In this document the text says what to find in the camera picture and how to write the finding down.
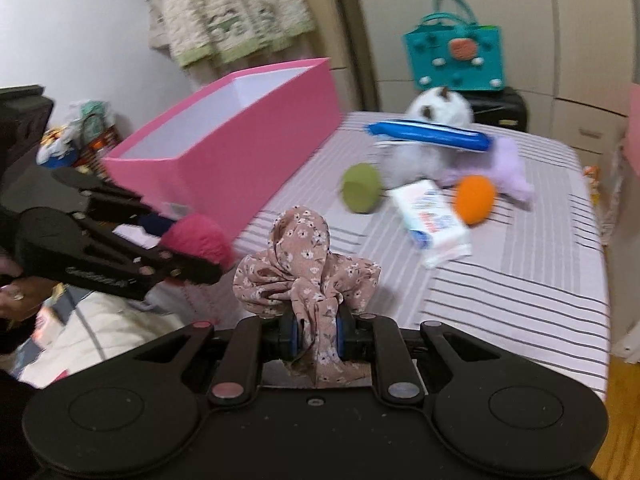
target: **green ball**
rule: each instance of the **green ball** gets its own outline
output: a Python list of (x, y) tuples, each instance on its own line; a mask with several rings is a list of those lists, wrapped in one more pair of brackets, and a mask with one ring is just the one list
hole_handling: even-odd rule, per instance
[(366, 162), (351, 166), (342, 176), (342, 199), (351, 212), (373, 211), (382, 191), (378, 170)]

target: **wooden floor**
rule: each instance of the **wooden floor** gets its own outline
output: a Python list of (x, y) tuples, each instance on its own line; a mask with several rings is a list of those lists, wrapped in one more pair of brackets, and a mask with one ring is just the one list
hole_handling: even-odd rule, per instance
[(602, 480), (640, 479), (640, 364), (612, 357), (607, 391), (609, 434), (593, 463)]

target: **orange ball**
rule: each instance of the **orange ball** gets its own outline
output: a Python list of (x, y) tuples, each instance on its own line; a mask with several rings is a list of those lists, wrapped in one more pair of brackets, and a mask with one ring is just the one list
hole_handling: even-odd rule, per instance
[(467, 225), (474, 225), (489, 216), (495, 200), (494, 184), (485, 176), (464, 177), (456, 186), (453, 209)]

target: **white tissue pack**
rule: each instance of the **white tissue pack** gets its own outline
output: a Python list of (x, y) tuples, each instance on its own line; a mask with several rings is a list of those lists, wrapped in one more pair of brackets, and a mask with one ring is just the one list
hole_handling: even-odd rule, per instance
[(442, 262), (471, 256), (471, 232), (431, 180), (419, 180), (388, 192), (404, 224), (431, 269)]

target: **pink ball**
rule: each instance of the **pink ball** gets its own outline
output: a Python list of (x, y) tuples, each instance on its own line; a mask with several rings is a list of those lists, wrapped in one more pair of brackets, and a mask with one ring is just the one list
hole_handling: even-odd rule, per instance
[(193, 213), (178, 220), (162, 235), (160, 244), (169, 250), (203, 258), (229, 270), (236, 262), (231, 243), (210, 218)]

